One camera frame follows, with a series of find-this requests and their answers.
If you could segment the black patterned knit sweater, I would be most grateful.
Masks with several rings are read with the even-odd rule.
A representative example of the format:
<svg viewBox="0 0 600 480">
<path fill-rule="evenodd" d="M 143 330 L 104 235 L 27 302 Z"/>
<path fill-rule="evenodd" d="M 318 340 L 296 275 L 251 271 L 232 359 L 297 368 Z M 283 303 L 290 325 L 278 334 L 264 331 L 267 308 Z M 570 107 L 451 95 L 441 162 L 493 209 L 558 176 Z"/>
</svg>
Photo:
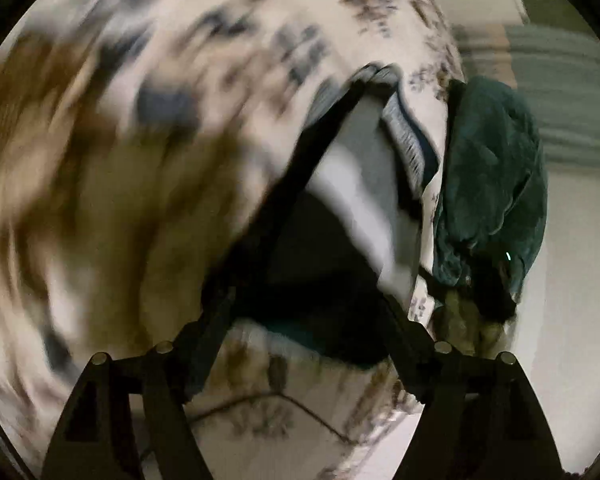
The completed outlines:
<svg viewBox="0 0 600 480">
<path fill-rule="evenodd" d="M 204 280 L 204 309 L 361 368 L 431 348 L 405 310 L 439 161 L 401 79 L 370 64 L 322 83 L 286 170 Z"/>
</svg>

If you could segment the dark green plush blanket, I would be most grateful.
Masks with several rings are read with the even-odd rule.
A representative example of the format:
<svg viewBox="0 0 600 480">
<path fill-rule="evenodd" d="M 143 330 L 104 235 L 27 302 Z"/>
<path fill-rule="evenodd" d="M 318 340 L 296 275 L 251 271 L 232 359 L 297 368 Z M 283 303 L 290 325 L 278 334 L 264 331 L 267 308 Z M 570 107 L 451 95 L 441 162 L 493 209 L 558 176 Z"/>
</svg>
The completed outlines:
<svg viewBox="0 0 600 480">
<path fill-rule="evenodd" d="M 540 252 L 547 175 L 538 126 L 522 96 L 475 76 L 450 89 L 442 188 L 434 216 L 434 276 L 456 285 L 479 252 L 508 263 L 519 297 Z"/>
</svg>

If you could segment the striped grey curtain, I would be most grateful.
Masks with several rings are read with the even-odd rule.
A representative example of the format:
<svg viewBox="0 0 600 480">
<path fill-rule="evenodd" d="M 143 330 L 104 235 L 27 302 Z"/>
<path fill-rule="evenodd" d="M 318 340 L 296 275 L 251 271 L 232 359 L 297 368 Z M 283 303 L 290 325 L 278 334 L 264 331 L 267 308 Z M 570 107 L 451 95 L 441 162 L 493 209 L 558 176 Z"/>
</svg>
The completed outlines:
<svg viewBox="0 0 600 480">
<path fill-rule="evenodd" d="M 456 25 L 465 75 L 520 93 L 553 166 L 600 172 L 600 40 L 542 25 Z"/>
</svg>

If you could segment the cream floral fleece blanket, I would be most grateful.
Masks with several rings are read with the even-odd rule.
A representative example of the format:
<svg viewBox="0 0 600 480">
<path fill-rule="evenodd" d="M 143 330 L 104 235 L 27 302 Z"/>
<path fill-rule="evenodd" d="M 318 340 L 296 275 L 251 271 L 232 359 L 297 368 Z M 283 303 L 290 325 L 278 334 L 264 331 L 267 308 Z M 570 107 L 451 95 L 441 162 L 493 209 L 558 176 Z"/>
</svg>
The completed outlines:
<svg viewBox="0 0 600 480">
<path fill-rule="evenodd" d="M 0 448 L 42 479 L 94 354 L 143 356 L 286 170 L 325 81 L 394 65 L 439 167 L 462 73 L 436 0 L 36 0 L 0 47 Z M 237 320 L 184 404 L 215 479 L 351 479 L 414 404 L 391 359 Z"/>
</svg>

